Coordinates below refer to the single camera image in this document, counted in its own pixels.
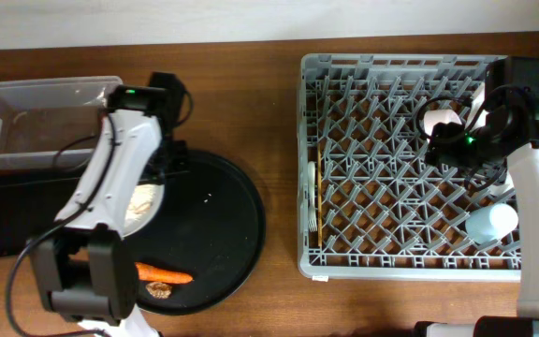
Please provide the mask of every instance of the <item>brown food item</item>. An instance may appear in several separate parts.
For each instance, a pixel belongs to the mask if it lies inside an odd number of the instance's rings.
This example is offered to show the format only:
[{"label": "brown food item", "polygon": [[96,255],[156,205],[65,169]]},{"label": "brown food item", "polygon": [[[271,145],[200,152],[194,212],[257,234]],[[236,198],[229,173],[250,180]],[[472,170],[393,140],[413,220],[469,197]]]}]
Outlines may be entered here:
[{"label": "brown food item", "polygon": [[172,287],[162,282],[151,282],[145,286],[151,296],[159,300],[165,300],[172,293]]}]

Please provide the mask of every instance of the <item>orange carrot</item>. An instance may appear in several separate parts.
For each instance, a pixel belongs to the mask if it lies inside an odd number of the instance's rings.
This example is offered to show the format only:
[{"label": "orange carrot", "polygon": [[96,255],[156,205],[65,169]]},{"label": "orange carrot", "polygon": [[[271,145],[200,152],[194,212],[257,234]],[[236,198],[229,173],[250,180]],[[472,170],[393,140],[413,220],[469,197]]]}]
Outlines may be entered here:
[{"label": "orange carrot", "polygon": [[173,285],[187,284],[193,281],[193,276],[176,271],[164,271],[154,266],[136,262],[140,281],[163,282]]}]

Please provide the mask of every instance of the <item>white fork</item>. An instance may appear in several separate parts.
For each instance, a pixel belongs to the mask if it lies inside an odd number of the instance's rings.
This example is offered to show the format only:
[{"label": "white fork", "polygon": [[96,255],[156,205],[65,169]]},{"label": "white fork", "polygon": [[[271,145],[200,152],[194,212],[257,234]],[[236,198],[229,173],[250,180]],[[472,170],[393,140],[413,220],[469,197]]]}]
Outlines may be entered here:
[{"label": "white fork", "polygon": [[307,176],[309,183],[309,230],[311,232],[317,231],[317,215],[315,211],[315,162],[309,162],[307,164]]}]

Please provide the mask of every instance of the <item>brown wooden surface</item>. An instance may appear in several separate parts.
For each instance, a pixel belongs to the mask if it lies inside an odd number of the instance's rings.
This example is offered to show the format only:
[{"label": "brown wooden surface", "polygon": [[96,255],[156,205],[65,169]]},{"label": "brown wooden surface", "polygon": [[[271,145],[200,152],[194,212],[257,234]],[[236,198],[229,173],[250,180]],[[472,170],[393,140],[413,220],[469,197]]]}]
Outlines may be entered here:
[{"label": "brown wooden surface", "polygon": [[[267,210],[266,246],[248,282],[210,310],[146,314],[166,336],[325,336],[410,328],[418,320],[474,322],[513,315],[517,284],[393,281],[311,282],[297,269],[296,88],[310,52],[480,53],[539,57],[539,33],[372,37],[32,51],[0,51],[0,81],[117,75],[145,84],[154,70],[179,74],[195,112],[178,131],[190,147],[234,161],[253,178]],[[12,258],[0,258],[0,335],[13,335],[3,306]],[[22,325],[35,333],[76,328],[46,314],[25,265],[15,286]]]}]

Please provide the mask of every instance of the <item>dish rack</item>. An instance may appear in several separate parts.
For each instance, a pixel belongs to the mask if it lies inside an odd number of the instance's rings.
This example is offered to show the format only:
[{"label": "dish rack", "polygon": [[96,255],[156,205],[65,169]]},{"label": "dish rack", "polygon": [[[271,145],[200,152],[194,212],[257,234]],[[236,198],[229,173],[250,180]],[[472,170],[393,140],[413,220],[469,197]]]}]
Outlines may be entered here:
[{"label": "dish rack", "polygon": [[[298,94],[299,269],[314,280],[518,281],[518,229],[477,244],[463,223],[515,191],[470,195],[456,168],[426,165],[413,117],[431,97],[471,95],[504,56],[309,54]],[[443,102],[461,119],[469,108]],[[321,155],[322,246],[308,229],[307,164]]]}]

